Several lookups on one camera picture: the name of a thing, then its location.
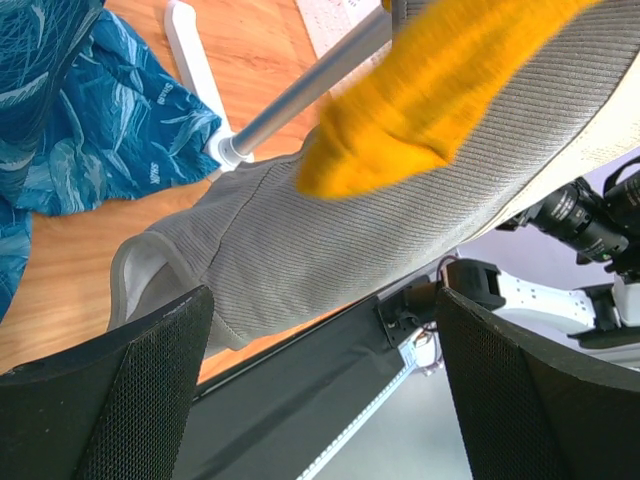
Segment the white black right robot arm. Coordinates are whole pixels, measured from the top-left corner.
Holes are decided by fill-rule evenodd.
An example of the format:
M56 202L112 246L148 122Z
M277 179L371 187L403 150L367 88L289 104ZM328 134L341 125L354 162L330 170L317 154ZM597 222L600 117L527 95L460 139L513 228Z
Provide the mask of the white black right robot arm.
M639 368L639 160L579 177L464 248L441 272L499 317Z

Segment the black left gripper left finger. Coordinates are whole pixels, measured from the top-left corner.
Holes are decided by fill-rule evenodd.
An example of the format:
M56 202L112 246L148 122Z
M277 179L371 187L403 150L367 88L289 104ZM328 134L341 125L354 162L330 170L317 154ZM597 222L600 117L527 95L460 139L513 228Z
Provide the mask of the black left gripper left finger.
M198 287L2 374L2 478L171 478L213 306Z

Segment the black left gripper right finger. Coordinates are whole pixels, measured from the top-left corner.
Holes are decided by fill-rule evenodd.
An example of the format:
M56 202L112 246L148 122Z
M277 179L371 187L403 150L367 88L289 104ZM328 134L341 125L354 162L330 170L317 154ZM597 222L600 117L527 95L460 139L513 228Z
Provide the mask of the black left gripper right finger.
M436 321L476 479L636 479L639 374L445 288Z

